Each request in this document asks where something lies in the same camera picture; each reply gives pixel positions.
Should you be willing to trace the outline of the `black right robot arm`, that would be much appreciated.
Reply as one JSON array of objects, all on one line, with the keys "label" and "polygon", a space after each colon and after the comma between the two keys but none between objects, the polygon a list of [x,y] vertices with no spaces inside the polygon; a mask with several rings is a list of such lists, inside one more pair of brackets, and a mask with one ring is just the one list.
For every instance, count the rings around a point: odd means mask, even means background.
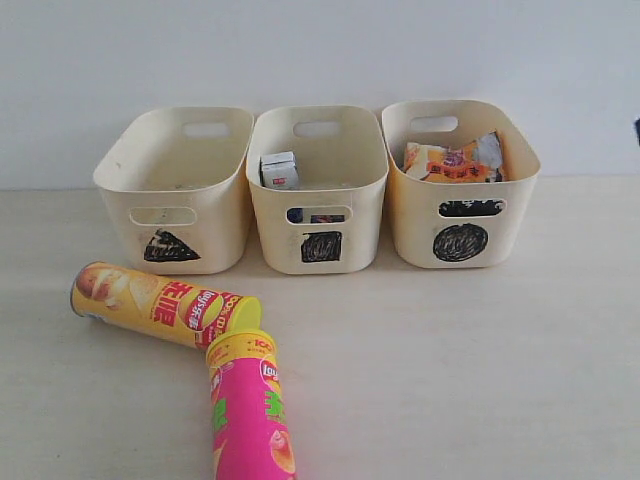
[{"label": "black right robot arm", "polygon": [[635,129],[638,144],[640,144],[640,119],[639,118],[636,119],[634,122],[634,129]]}]

